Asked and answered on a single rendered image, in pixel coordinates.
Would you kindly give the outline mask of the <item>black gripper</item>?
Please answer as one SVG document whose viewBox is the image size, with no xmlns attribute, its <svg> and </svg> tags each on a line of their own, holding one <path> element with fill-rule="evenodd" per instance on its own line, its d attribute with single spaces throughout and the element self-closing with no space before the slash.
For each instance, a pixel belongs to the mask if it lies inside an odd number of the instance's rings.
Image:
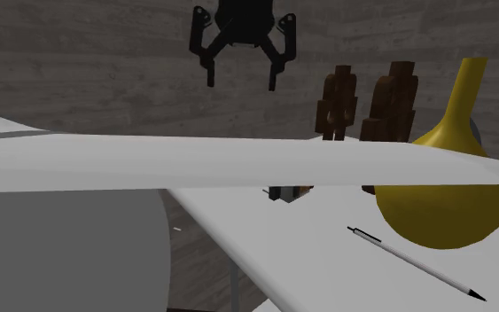
<svg viewBox="0 0 499 312">
<path fill-rule="evenodd" d="M 279 53 L 268 36 L 275 24 L 273 0 L 219 0 L 214 20 L 220 30 L 217 37 L 206 47 L 202 46 L 203 33 L 212 24 L 210 13 L 197 5 L 193 8 L 190 52 L 199 57 L 199 63 L 207 70 L 207 86 L 214 87 L 214 58 L 227 45 L 244 44 L 260 46 L 271 65 L 269 91 L 276 88 L 277 75 L 283 73 L 285 64 L 297 55 L 294 13 L 282 17 L 277 29 L 284 35 L 285 51 Z"/>
</svg>

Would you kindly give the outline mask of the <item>small dark brown figure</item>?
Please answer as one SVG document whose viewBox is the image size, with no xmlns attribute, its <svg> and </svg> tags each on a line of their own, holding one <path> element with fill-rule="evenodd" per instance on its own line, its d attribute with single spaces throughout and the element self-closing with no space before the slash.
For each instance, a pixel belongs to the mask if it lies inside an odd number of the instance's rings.
<svg viewBox="0 0 499 312">
<path fill-rule="evenodd" d="M 343 141 L 346 129 L 355 122 L 358 97 L 356 75 L 351 66 L 337 65 L 324 79 L 323 95 L 317 101 L 315 132 L 323 140 Z"/>
</svg>

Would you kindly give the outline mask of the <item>small black and brown object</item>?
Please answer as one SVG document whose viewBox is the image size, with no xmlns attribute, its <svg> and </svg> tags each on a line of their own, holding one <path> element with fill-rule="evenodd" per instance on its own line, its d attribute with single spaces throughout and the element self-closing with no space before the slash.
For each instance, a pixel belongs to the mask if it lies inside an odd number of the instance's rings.
<svg viewBox="0 0 499 312">
<path fill-rule="evenodd" d="M 291 203 L 306 195 L 312 189 L 313 186 L 270 186 L 267 189 L 263 189 L 263 191 L 273 201 L 281 199 L 286 203 Z"/>
</svg>

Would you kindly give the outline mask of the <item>large dark brown figure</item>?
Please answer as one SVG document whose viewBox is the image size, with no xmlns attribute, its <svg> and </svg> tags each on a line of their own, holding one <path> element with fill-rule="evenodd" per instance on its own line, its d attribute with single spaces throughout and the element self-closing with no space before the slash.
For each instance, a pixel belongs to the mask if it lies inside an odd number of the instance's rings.
<svg viewBox="0 0 499 312">
<path fill-rule="evenodd" d="M 381 76 L 374 88 L 370 115 L 362 123 L 360 140 L 409 141 L 416 111 L 413 109 L 418 78 L 414 62 L 394 61 L 389 74 Z"/>
</svg>

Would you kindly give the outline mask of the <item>white table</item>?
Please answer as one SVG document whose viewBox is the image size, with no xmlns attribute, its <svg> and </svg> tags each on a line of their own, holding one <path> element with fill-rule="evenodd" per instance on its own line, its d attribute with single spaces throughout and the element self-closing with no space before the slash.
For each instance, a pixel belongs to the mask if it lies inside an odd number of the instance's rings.
<svg viewBox="0 0 499 312">
<path fill-rule="evenodd" d="M 499 160 L 405 143 L 167 137 L 176 200 L 282 312 L 499 312 L 499 229 L 433 250 L 397 235 L 363 182 L 499 183 Z M 313 186 L 286 203 L 270 186 Z M 475 299 L 356 236 L 379 238 Z"/>
</svg>

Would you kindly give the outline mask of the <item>yellow round long-necked vase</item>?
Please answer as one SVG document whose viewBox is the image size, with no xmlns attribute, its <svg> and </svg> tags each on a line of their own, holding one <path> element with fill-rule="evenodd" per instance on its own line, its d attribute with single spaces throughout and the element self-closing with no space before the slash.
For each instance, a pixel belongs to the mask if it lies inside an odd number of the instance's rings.
<svg viewBox="0 0 499 312">
<path fill-rule="evenodd" d="M 487 65 L 464 58 L 446 112 L 415 144 L 484 156 L 470 118 Z M 499 184 L 379 186 L 375 196 L 387 223 L 420 246 L 456 249 L 477 243 L 499 228 Z"/>
</svg>

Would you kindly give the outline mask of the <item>white pen with black tip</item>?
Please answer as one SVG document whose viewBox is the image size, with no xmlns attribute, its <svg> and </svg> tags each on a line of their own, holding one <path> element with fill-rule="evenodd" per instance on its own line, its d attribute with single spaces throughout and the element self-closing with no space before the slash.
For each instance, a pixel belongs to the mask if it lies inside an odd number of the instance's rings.
<svg viewBox="0 0 499 312">
<path fill-rule="evenodd" d="M 457 289 L 461 293 L 465 293 L 468 296 L 471 296 L 471 297 L 478 299 L 478 300 L 482 300 L 482 301 L 487 300 L 486 298 L 484 298 L 483 296 L 481 296 L 480 294 L 475 292 L 472 288 L 470 288 L 466 285 L 463 285 L 463 284 L 457 282 L 456 280 L 440 273 L 439 271 L 428 267 L 427 265 L 421 263 L 420 261 L 417 261 L 417 260 L 409 257 L 407 254 L 402 253 L 402 252 L 392 248 L 391 246 L 384 244 L 379 238 L 376 238 L 376 237 L 370 235 L 369 233 L 366 233 L 365 231 L 360 230 L 358 228 L 352 228 L 349 226 L 347 226 L 347 228 L 351 232 L 353 232 L 356 236 L 363 238 L 364 240 L 372 243 L 374 246 L 377 246 L 377 247 L 383 249 L 384 251 L 387 251 L 391 255 L 393 255 L 393 256 L 407 262 L 408 264 L 424 271 L 426 274 L 439 279 L 443 283 L 450 285 L 451 287 Z"/>
</svg>

